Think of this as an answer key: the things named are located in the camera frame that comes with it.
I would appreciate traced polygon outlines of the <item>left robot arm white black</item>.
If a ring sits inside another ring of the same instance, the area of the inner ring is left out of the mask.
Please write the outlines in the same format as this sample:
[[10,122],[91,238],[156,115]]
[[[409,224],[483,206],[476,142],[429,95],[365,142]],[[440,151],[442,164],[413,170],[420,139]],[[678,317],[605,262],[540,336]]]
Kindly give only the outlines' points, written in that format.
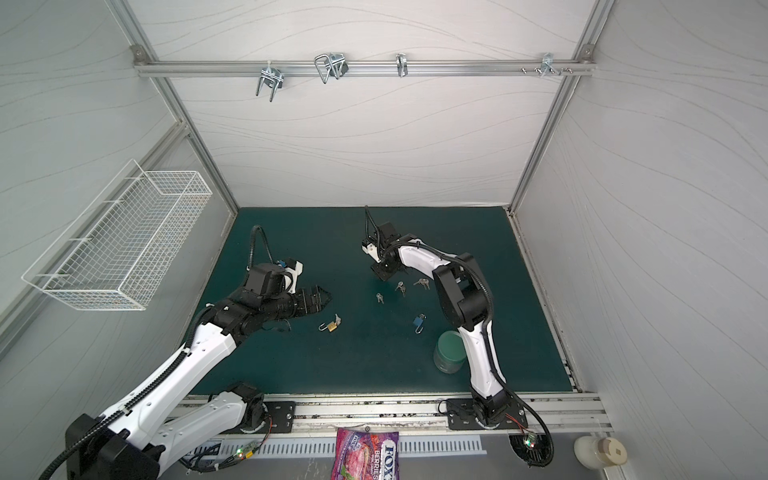
[[69,479],[156,479],[195,447],[227,430],[259,427],[262,394],[240,383],[175,420],[168,417],[193,387],[268,322],[321,312],[331,301],[319,286],[300,289],[300,262],[262,263],[243,283],[195,318],[184,343],[139,386],[97,417],[77,418],[65,450],[42,473],[65,467]]

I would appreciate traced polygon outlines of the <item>small metal bracket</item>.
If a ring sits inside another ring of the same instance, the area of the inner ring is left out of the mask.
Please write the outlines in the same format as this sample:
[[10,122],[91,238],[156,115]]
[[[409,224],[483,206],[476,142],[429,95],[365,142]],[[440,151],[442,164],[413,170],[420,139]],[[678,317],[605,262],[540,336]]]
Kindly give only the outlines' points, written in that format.
[[395,56],[397,75],[399,78],[405,78],[408,75],[408,61],[407,57],[403,53],[398,53]]

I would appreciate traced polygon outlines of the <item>white plastic bottle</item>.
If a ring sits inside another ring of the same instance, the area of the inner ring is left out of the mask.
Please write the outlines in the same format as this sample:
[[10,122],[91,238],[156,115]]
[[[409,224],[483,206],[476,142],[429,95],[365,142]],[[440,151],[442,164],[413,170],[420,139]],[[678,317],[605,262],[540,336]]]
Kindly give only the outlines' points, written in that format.
[[628,460],[627,448],[614,437],[582,436],[575,440],[573,450],[579,463],[590,470],[622,466]]

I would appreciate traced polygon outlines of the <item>small blue padlock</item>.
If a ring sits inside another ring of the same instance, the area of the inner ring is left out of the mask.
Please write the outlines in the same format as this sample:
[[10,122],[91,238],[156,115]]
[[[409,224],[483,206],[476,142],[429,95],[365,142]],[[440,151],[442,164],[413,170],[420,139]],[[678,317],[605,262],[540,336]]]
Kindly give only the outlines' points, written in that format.
[[425,314],[419,314],[413,320],[414,333],[421,334],[424,329],[424,322],[426,320]]

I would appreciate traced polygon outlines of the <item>metal hook bracket right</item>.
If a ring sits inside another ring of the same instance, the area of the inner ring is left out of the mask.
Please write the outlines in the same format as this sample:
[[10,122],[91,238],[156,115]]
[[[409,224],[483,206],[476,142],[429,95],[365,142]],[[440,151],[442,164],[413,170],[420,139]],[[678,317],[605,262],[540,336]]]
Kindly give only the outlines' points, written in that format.
[[523,75],[536,74],[540,78],[546,76],[563,77],[572,75],[573,69],[569,67],[556,66],[554,56],[551,53],[546,53],[541,58],[538,66],[532,68],[521,67],[520,72]]

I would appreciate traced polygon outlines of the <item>metal u-bolt clamp middle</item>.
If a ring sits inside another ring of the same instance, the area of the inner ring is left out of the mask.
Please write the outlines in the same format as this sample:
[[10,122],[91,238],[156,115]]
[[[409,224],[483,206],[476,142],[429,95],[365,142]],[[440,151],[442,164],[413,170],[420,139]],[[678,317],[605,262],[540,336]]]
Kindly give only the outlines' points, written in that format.
[[339,80],[349,71],[349,65],[343,53],[324,53],[314,58],[314,66],[323,84],[331,78]]

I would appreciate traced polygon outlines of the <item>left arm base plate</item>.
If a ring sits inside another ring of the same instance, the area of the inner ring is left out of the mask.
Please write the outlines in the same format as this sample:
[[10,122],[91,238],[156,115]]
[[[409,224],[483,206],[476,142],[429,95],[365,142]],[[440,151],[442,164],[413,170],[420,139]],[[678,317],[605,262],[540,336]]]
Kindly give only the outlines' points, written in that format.
[[293,401],[257,401],[250,404],[236,433],[290,433],[293,428],[296,403]]

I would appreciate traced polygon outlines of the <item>aluminium cross rail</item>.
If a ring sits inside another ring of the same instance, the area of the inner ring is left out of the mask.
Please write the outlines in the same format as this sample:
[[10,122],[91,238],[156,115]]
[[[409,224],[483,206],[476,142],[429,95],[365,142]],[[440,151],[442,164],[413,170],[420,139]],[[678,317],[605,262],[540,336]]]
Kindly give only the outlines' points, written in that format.
[[[408,61],[406,77],[497,77],[537,76],[523,75],[521,67],[532,68],[541,59],[533,60],[414,60]],[[399,78],[395,59],[348,60],[346,78]],[[319,76],[312,60],[303,61],[158,61],[135,65],[139,76],[145,78],[218,78],[258,77],[260,71],[270,64],[279,69],[286,78],[317,78]],[[555,60],[558,67],[573,69],[570,76],[589,76],[597,69],[594,62],[572,62]]]

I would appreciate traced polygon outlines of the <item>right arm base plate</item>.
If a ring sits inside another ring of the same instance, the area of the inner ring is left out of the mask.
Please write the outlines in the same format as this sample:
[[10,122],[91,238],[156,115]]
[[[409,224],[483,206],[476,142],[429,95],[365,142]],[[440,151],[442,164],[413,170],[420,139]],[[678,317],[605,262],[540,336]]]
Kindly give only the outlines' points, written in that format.
[[440,400],[437,405],[440,415],[447,418],[448,428],[451,431],[488,430],[501,431],[513,430],[518,433],[529,428],[526,412],[518,404],[507,408],[497,422],[488,425],[483,424],[476,416],[473,400],[467,398],[447,398]]

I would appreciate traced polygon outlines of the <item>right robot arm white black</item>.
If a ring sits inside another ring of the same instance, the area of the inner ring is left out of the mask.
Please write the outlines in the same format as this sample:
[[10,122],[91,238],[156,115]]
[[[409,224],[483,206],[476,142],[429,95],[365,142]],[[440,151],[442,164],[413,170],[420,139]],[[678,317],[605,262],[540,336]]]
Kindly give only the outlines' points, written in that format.
[[492,338],[493,296],[474,257],[445,253],[414,235],[399,234],[389,222],[378,225],[370,216],[362,249],[382,280],[408,268],[432,280],[443,314],[464,345],[476,420],[484,428],[498,426],[517,396],[501,372]]

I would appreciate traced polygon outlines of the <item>metal u-bolt clamp left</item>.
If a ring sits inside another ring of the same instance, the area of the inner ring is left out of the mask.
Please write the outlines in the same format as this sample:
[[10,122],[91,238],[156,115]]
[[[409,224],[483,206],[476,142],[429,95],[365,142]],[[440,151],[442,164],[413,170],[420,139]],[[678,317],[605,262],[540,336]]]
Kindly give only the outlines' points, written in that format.
[[255,95],[259,96],[263,91],[269,92],[269,101],[273,102],[276,93],[283,88],[283,73],[268,64],[260,71],[260,76],[256,86]]

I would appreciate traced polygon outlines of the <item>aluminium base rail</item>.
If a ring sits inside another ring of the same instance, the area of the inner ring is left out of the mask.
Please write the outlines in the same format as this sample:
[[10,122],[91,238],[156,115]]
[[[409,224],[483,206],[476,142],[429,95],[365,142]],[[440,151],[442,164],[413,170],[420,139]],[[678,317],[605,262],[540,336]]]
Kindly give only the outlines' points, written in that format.
[[[513,430],[451,431],[437,405],[462,393],[416,394],[267,394],[266,401],[293,401],[296,410],[294,436],[328,436],[338,428],[399,431],[409,435],[518,434]],[[520,397],[539,414],[549,431],[556,433],[607,434],[614,430],[596,393],[522,393]]]

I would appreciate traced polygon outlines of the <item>brass padlock with key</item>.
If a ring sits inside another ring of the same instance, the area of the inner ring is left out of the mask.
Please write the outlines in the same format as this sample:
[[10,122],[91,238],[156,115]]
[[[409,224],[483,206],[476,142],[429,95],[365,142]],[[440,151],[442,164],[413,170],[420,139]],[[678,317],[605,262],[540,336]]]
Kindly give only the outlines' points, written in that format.
[[342,318],[338,314],[336,314],[333,321],[321,324],[318,327],[318,330],[321,332],[323,331],[333,332],[341,325],[341,323],[342,323]]

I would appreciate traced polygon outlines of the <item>metal u-bolt clamp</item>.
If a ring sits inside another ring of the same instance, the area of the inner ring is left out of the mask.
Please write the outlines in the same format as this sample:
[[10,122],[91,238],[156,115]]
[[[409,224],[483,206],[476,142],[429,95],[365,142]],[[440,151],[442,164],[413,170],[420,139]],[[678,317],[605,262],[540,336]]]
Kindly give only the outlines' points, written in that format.
[[331,78],[339,80],[349,71],[349,65],[343,53],[324,53],[314,58],[314,66],[323,84]]
[[273,102],[276,93],[283,88],[283,73],[268,64],[260,71],[260,76],[256,86],[255,95],[259,96],[263,91],[269,92],[269,101]]

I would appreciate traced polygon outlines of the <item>purple candy bag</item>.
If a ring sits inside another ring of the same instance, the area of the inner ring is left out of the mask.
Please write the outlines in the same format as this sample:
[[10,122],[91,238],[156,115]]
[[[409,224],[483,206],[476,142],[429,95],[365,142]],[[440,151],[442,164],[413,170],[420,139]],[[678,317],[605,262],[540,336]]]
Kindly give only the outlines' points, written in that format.
[[333,480],[397,480],[399,433],[338,429]]

